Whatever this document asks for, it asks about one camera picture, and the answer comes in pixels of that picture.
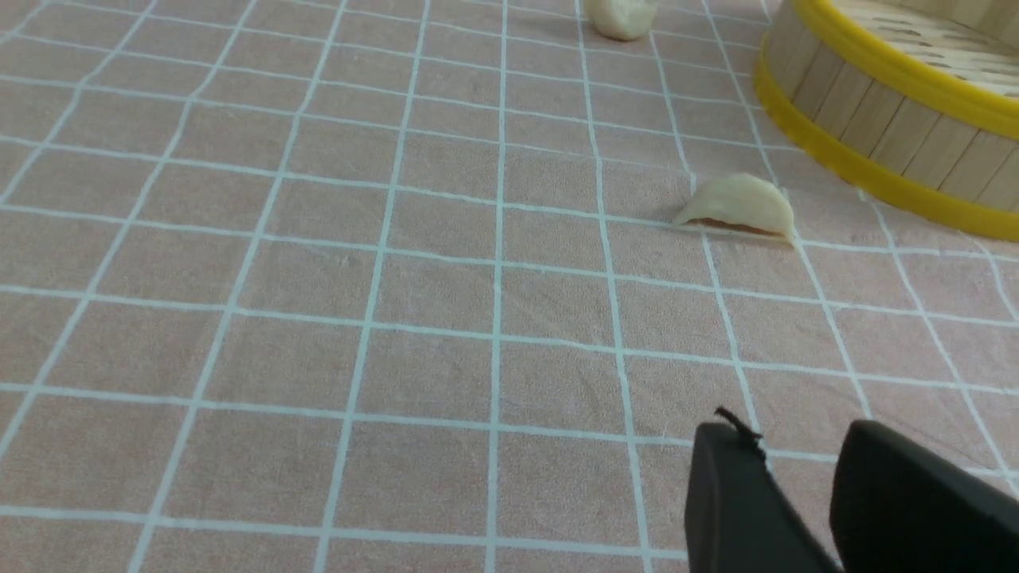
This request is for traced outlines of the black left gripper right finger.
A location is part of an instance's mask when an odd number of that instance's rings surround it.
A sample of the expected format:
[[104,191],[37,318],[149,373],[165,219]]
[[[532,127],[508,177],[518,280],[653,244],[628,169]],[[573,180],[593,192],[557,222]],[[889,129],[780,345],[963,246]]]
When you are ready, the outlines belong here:
[[1016,498],[873,420],[845,433],[830,529],[848,572],[1018,569]]

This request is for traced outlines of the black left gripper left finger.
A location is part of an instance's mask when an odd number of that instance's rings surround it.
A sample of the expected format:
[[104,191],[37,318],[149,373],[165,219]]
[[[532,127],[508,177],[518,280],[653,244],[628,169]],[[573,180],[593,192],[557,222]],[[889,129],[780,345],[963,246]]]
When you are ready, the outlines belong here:
[[837,572],[838,565],[780,489],[761,433],[717,407],[699,424],[685,494],[692,572]]

